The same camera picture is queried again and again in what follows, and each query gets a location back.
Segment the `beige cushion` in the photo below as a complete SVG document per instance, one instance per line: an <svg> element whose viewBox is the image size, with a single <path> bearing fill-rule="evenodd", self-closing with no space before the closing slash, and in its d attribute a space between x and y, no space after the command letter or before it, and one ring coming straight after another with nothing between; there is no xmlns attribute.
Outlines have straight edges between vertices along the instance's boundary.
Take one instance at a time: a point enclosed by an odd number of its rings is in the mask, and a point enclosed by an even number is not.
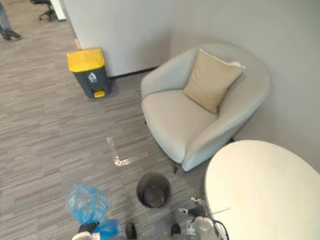
<svg viewBox="0 0 320 240"><path fill-rule="evenodd" d="M227 63L199 49L183 93L213 114L227 89L244 71L238 62Z"/></svg>
<svg viewBox="0 0 320 240"><path fill-rule="evenodd" d="M188 145L218 119L183 94L182 89L146 96L142 110L154 139L177 163L184 160Z"/></svg>

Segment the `yellow lid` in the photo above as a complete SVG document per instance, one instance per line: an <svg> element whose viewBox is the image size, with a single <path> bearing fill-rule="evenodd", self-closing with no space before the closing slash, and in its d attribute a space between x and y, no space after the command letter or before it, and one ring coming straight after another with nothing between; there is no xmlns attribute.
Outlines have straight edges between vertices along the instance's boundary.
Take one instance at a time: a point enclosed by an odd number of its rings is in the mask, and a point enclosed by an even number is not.
<svg viewBox="0 0 320 240"><path fill-rule="evenodd" d="M68 53L67 57L69 70L74 73L99 69L105 65L100 48Z"/></svg>

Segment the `chair armrest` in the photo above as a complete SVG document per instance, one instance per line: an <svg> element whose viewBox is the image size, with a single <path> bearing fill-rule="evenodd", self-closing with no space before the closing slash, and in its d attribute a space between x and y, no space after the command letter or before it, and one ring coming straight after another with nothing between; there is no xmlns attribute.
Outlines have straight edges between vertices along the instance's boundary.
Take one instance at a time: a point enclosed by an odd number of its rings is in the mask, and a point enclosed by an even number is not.
<svg viewBox="0 0 320 240"><path fill-rule="evenodd" d="M187 172L210 159L239 131L256 109L236 117L218 118L187 147L182 168Z"/></svg>
<svg viewBox="0 0 320 240"><path fill-rule="evenodd" d="M197 49L192 48L146 75L141 82L142 99L166 90L183 89L193 69Z"/></svg>

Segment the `jeans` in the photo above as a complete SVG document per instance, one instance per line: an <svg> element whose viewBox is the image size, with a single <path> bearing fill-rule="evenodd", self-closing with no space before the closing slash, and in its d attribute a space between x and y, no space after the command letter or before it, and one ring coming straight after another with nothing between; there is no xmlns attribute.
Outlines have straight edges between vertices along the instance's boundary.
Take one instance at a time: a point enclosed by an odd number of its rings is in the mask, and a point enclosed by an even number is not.
<svg viewBox="0 0 320 240"><path fill-rule="evenodd" d="M6 30L12 31L12 28L9 23L5 8L0 2L0 33L4 36L6 35Z"/></svg>

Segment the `blue object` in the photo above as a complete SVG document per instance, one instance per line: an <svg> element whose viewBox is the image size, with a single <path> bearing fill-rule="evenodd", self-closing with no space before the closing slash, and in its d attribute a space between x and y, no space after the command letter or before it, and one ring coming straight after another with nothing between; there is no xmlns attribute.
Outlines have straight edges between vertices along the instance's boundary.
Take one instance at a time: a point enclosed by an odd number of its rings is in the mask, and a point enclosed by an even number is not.
<svg viewBox="0 0 320 240"><path fill-rule="evenodd" d="M119 234L119 222L105 217L109 208L106 194L94 186L75 183L64 200L64 208L82 225L97 223L94 232L100 233L102 240Z"/></svg>

